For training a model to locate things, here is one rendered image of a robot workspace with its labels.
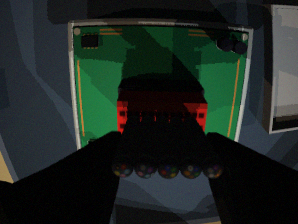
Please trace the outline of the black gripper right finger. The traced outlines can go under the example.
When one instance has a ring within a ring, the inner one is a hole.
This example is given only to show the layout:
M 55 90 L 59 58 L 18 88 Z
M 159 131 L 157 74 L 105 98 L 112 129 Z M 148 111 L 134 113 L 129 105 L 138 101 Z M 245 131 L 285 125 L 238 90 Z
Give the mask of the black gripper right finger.
M 223 163 L 208 177 L 221 224 L 298 224 L 298 171 L 222 133 L 208 139 Z

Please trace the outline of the grey tray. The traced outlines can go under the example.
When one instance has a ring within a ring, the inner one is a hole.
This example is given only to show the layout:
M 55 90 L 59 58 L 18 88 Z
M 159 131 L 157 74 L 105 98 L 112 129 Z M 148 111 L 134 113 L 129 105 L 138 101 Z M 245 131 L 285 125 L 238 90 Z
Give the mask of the grey tray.
M 273 123 L 298 120 L 298 10 L 275 11 L 275 93 Z

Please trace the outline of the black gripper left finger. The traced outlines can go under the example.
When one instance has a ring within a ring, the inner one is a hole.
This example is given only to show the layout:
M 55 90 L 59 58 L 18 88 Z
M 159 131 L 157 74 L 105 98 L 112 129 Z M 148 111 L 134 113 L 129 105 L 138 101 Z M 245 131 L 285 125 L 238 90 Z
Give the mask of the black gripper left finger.
M 106 133 L 16 183 L 0 180 L 0 224 L 110 224 L 121 132 Z

